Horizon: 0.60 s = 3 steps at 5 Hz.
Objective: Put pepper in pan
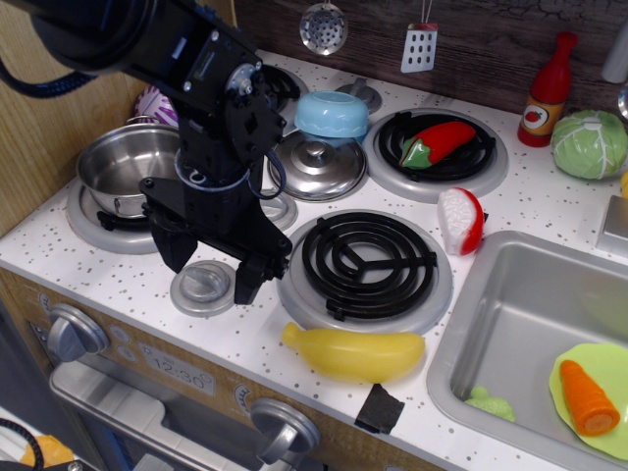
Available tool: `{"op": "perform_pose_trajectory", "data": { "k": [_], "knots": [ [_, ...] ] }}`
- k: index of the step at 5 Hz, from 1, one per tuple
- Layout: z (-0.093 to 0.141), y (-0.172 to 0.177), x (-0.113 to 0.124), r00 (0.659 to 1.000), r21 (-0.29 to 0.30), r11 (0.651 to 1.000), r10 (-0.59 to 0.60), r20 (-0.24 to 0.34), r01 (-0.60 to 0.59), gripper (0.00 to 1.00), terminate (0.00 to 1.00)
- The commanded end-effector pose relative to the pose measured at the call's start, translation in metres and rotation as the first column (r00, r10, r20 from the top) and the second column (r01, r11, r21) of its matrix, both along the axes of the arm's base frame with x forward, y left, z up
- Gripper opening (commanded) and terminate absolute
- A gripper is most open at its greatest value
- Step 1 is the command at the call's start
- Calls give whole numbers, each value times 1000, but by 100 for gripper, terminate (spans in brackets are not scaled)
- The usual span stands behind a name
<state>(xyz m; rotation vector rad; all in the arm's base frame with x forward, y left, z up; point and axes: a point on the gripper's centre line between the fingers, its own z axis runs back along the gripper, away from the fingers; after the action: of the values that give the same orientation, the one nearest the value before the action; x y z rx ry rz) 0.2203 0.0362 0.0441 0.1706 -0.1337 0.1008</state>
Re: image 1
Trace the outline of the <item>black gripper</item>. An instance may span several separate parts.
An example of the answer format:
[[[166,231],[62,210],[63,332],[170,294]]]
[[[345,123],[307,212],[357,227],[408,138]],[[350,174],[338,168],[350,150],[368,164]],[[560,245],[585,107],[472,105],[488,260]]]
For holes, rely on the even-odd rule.
[[[242,261],[235,272],[238,305],[250,305],[264,283],[281,279],[290,241],[261,208],[262,179],[263,168],[254,166],[236,186],[218,192],[179,179],[142,180],[145,213],[164,263],[179,273],[200,241]]]

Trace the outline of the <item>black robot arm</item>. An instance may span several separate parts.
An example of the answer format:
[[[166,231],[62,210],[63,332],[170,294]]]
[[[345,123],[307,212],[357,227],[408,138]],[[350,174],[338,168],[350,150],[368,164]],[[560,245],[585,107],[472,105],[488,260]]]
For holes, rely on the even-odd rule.
[[[287,269],[291,245],[261,208],[264,162],[285,120],[255,47],[193,1],[37,1],[33,27],[64,66],[122,72],[159,88],[179,123],[176,176],[140,182],[156,246],[179,271],[199,243],[239,262],[235,302]]]

